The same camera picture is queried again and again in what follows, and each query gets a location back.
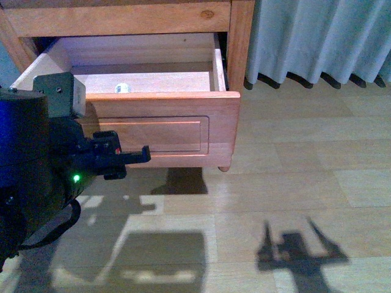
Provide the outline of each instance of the drawer panel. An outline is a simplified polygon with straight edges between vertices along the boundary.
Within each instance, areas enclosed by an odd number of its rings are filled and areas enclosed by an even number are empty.
[[[83,123],[85,133],[117,131],[123,151],[138,151],[149,145],[158,154],[207,154],[208,117],[100,118]]]
[[[93,131],[98,131],[97,126],[102,126],[102,121],[122,119],[134,121],[135,118],[150,117],[152,121],[167,118],[169,121],[199,121],[200,138],[196,132],[197,140],[190,138],[188,134],[183,134],[183,137],[180,134],[174,135],[182,142],[185,139],[189,142],[189,145],[181,146],[181,151],[153,152],[149,163],[130,167],[224,167],[230,165],[232,158],[239,104],[240,95],[236,92],[129,93],[119,96],[97,93],[90,95],[87,105],[90,114],[80,119],[80,123],[83,127],[86,124],[94,126]],[[168,129],[178,131],[171,126]],[[120,136],[124,150],[133,147],[128,145],[133,143],[128,138]],[[200,141],[200,151],[190,151],[194,150],[195,141]]]

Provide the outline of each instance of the cabinet leg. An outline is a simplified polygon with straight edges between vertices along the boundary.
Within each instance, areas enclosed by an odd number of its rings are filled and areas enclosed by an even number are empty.
[[[231,166],[228,166],[228,167],[219,167],[219,170],[220,170],[221,172],[228,172],[228,171],[230,170],[230,167],[231,167]]]
[[[230,90],[243,92],[255,0],[232,0],[228,32],[228,80]]]

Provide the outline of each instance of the green led light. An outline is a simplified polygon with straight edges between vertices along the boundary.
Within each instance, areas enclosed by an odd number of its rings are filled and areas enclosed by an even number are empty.
[[[79,181],[80,181],[80,175],[75,175],[75,176],[73,177],[73,181],[74,181],[75,183],[79,182]]]

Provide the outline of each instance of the wall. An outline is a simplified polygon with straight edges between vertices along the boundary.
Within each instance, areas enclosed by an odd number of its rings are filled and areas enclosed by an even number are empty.
[[[0,85],[9,87],[20,75],[7,50],[0,42]]]

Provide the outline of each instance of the wooden foot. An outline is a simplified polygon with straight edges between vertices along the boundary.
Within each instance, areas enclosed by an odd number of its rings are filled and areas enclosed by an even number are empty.
[[[228,166],[228,167],[219,167],[219,170],[220,170],[221,172],[228,172],[228,171],[230,170],[230,167],[231,167],[231,166]]]

